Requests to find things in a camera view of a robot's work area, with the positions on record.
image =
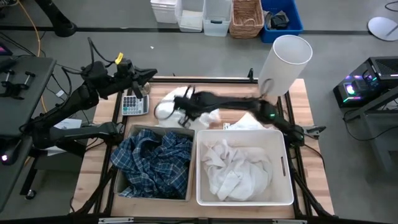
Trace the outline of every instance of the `gray floor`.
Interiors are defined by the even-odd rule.
[[[91,1],[72,2],[74,1],[56,1],[65,10],[65,14],[79,26],[158,26],[147,8],[147,1],[118,0],[110,3],[96,0],[96,4],[89,4]],[[297,0],[297,5],[305,30],[366,30],[366,23],[372,16],[387,16],[398,21],[398,13],[384,9],[385,2]],[[35,12],[32,16],[38,25],[49,24],[32,1],[25,4],[28,11]],[[92,7],[89,12],[92,13],[91,17],[84,15],[88,7]],[[18,10],[10,9],[9,12],[16,13],[10,15],[15,19],[6,19],[1,23],[29,24],[18,14]],[[37,43],[33,32],[7,33],[22,45],[36,51]],[[48,57],[57,59],[63,65],[78,68],[89,63],[87,37],[93,39],[105,57],[113,58],[122,51],[138,67],[158,68],[159,75],[175,73],[177,76],[244,77],[251,67],[258,75],[270,49],[270,45],[263,44],[259,39],[236,40],[229,36],[217,38],[203,34],[86,32],[79,32],[67,39],[58,38],[48,32],[42,40],[42,48]],[[368,181],[378,170],[374,156],[367,142],[357,142],[346,132],[341,120],[343,114],[337,107],[331,90],[368,57],[397,55],[398,42],[383,42],[370,35],[302,37],[311,44],[314,51],[312,60],[300,76],[306,81],[314,122],[327,127],[320,138],[320,148],[325,158],[335,213],[343,218],[397,223],[397,185],[392,182]],[[55,75],[67,86],[59,68]],[[82,80],[80,77],[73,77],[72,82],[76,88]],[[58,91],[54,83],[50,83],[49,87]],[[48,107],[57,101],[48,91],[44,97]],[[87,112],[89,119],[92,119],[93,112]],[[357,136],[366,137],[360,126],[350,127]],[[36,181],[40,195],[35,200],[23,202],[21,196],[13,194],[6,211],[0,213],[0,219],[66,214],[68,200],[75,189],[76,177],[76,174],[66,172],[50,172]],[[46,209],[43,202],[57,206],[53,206],[51,210]],[[21,208],[22,212],[12,212]]]

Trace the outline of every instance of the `wooden platform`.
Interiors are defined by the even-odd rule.
[[[153,110],[155,105],[170,91],[186,83],[151,83],[150,113],[144,116],[129,117],[126,130],[132,124],[155,125]],[[198,91],[207,90],[219,95],[252,96],[257,94],[257,84],[195,84]],[[290,89],[290,96],[297,124],[301,126],[313,125],[310,105],[307,98],[304,80],[297,79]],[[109,100],[101,100],[97,106],[94,123],[111,121],[116,95]],[[244,111],[220,110],[222,123],[235,123],[243,115]],[[214,128],[222,128],[222,123]],[[315,140],[306,138],[306,144],[319,151]],[[93,193],[100,180],[101,168],[105,152],[105,145],[98,146],[85,154],[78,183],[73,199],[73,207],[79,209]],[[333,213],[328,184],[322,160],[312,151],[301,148],[305,175],[308,188],[323,205],[324,209]],[[104,191],[103,206],[108,196],[108,187]],[[304,212],[302,194],[298,189],[298,200],[301,210]],[[286,207],[203,207],[196,202],[195,183],[193,184],[192,197],[189,202],[163,202],[141,198],[124,198],[114,196],[112,216],[123,217],[209,217],[209,218],[293,218],[292,206]]]

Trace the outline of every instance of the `white paper cup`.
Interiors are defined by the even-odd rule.
[[[276,38],[259,75],[261,94],[285,94],[311,58],[311,45],[303,38],[295,35]]]

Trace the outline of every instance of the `black desk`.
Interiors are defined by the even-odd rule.
[[[11,79],[13,83],[24,83],[26,79],[25,71],[36,74],[36,77],[30,82],[30,88],[21,92],[20,95],[25,98],[24,100],[0,98],[0,136],[18,136],[20,134],[18,128],[28,122],[32,116],[53,72],[55,63],[56,61],[51,58],[21,57],[17,64],[11,68],[16,72],[14,78]],[[6,74],[0,74],[0,80],[4,81],[5,79]],[[32,138],[30,136],[22,137],[17,161],[11,166],[0,164],[0,212],[14,188],[31,147]]]

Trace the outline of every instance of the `blue plaid shirt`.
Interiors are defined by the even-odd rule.
[[[130,186],[123,197],[185,198],[192,141],[168,132],[162,138],[149,129],[125,139],[112,153],[112,163]]]

